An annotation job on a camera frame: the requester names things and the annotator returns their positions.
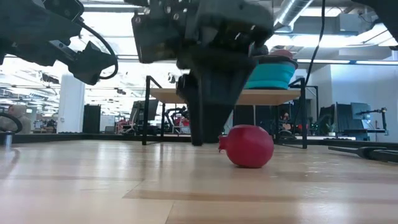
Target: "teal container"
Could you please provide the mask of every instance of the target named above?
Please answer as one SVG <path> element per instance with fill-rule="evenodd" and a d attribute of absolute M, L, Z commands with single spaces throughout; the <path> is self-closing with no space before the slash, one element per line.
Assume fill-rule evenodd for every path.
<path fill-rule="evenodd" d="M 244 88 L 287 90 L 297 67 L 297 63 L 288 57 L 261 56 Z"/>

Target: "wooden table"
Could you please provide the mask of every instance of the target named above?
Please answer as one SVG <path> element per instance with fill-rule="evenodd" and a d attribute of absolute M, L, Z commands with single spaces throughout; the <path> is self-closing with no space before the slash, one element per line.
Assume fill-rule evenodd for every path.
<path fill-rule="evenodd" d="M 171 88 L 151 88 L 150 94 L 162 103 L 184 103 Z M 300 96 L 300 90 L 243 90 L 237 105 L 281 105 Z"/>
<path fill-rule="evenodd" d="M 323 146 L 275 146 L 262 169 L 238 169 L 212 144 L 15 147 L 0 154 L 2 223 L 398 223 L 398 166 Z"/>

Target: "ceiling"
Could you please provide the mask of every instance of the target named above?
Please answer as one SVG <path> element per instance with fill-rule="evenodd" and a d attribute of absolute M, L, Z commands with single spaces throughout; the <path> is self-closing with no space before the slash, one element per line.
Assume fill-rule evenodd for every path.
<path fill-rule="evenodd" d="M 248 1 L 256 1 L 269 7 L 272 5 L 271 1 Z M 123 4 L 123 0 L 82 0 L 81 2 L 86 7 L 86 12 L 83 15 L 85 23 L 100 33 L 117 55 L 137 55 L 131 27 L 131 17 L 134 10 L 132 6 Z M 281 2 L 282 0 L 274 0 L 275 14 L 277 14 Z M 321 0 L 315 0 L 303 12 L 302 16 L 311 16 L 317 19 L 321 14 L 320 3 Z M 347 0 L 327 0 L 326 4 L 326 16 L 328 17 L 336 17 L 345 10 L 349 13 L 356 13 L 356 9 L 363 9 L 363 7 L 354 5 Z M 367 19 L 373 19 L 375 15 L 368 13 L 363 14 L 363 16 Z M 363 32 L 357 37 L 326 35 L 317 58 L 383 60 L 391 56 L 388 47 L 379 46 L 383 43 L 388 45 L 386 42 L 391 41 L 388 32 L 382 33 L 384 29 L 383 26 L 375 26 L 374 29 Z M 364 44 L 364 40 L 369 39 L 371 41 Z M 80 38 L 72 38 L 70 47 L 73 50 L 82 50 L 88 41 L 93 41 L 103 51 L 106 51 L 103 44 L 85 30 L 82 31 Z M 317 42 L 317 35 L 275 35 L 267 42 L 267 45 L 269 48 L 283 46 L 283 48 L 292 51 L 295 58 L 310 58 Z M 112 72 L 113 67 L 105 70 L 103 76 L 110 75 Z M 62 75 L 66 73 L 68 73 L 67 67 L 61 63 L 56 63 L 54 67 L 41 67 L 18 58 L 6 58 L 4 65 L 0 67 L 0 90 L 2 90 L 2 93 L 0 92 L 0 95 L 2 94 L 0 104 L 17 101 L 27 103 L 29 106 L 38 105 L 37 107 L 40 108 L 42 113 L 55 113 L 59 103 L 60 85 L 44 82 L 42 75 L 46 74 L 61 81 Z M 153 76 L 164 88 L 174 88 L 175 84 L 168 81 L 170 73 L 178 76 L 183 71 L 180 71 L 173 63 L 144 65 L 136 60 L 121 60 L 116 77 L 110 80 L 102 80 L 95 86 L 86 86 L 85 101 L 91 104 L 101 104 L 103 111 L 107 114 L 127 114 L 131 110 L 133 101 L 143 100 L 147 75 Z M 116 88 L 122 89 L 126 94 L 118 94 Z"/>

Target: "desk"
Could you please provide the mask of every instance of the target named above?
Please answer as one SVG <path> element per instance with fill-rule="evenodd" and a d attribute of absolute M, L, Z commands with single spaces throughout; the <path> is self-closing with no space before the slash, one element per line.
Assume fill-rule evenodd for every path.
<path fill-rule="evenodd" d="M 158 88 L 151 88 L 153 82 Z M 279 109 L 278 106 L 300 97 L 300 109 L 302 120 L 302 142 L 303 148 L 307 148 L 307 108 L 305 104 L 305 79 L 299 78 L 289 85 L 290 88 L 299 90 L 243 90 L 237 105 L 267 105 L 274 106 L 275 109 L 275 130 L 279 130 Z M 147 123 L 149 112 L 149 97 L 152 96 L 163 103 L 162 108 L 162 125 L 160 132 L 160 139 L 164 137 L 164 116 L 166 103 L 185 103 L 177 94 L 174 88 L 162 88 L 156 80 L 151 76 L 146 78 L 146 94 L 145 94 L 145 107 L 144 107 L 144 130 L 142 134 L 142 145 L 147 144 Z M 275 143 L 278 143 L 279 132 L 276 131 L 274 135 Z"/>

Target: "red ball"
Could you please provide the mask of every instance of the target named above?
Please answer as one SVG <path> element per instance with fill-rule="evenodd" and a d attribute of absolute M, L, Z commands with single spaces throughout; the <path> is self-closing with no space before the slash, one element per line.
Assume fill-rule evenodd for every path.
<path fill-rule="evenodd" d="M 252 125 L 238 125 L 220 136 L 219 149 L 225 149 L 234 164 L 247 168 L 261 168 L 274 153 L 274 142 L 268 132 Z"/>

